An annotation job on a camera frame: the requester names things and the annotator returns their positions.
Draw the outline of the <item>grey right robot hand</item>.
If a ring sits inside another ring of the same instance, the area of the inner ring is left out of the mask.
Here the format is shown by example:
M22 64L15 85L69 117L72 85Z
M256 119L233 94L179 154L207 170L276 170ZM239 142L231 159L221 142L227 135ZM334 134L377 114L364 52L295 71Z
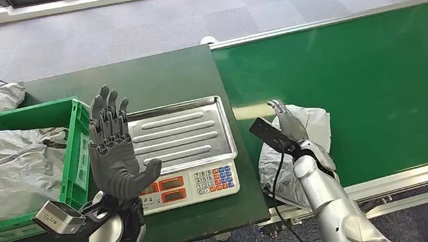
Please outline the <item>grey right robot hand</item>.
M267 101L267 104L273 108L273 111L279 119L280 129L286 136L296 142L309 139L309 135L303 123L289 111L283 102L272 99Z

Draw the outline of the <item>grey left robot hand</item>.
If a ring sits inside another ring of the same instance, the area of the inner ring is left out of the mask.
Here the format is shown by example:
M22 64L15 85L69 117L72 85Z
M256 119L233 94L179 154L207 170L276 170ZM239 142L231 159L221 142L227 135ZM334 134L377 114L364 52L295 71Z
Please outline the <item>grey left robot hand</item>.
M91 104L91 169L99 190L119 200L132 200L160 176L162 161L154 158L140 169L128 126L128 99L117 105L117 98L118 92L104 85Z

